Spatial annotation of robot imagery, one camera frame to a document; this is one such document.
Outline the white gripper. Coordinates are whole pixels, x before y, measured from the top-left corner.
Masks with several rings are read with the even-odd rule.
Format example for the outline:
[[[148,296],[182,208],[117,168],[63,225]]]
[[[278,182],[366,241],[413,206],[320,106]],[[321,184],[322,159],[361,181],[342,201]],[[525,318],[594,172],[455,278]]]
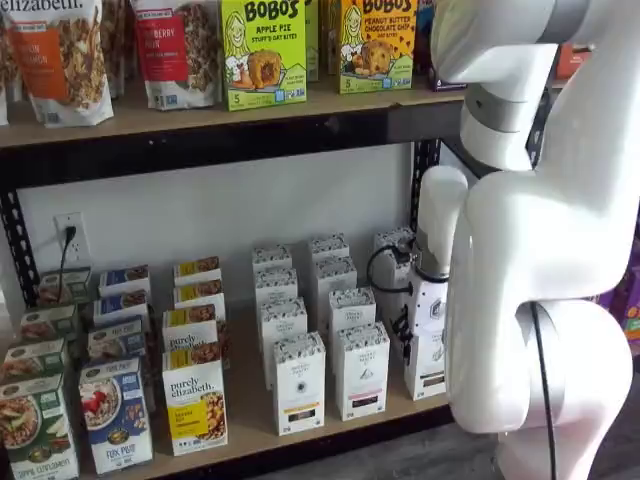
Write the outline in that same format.
[[[447,278],[422,278],[409,274],[412,293],[408,296],[408,321],[413,335],[442,332],[446,317]]]

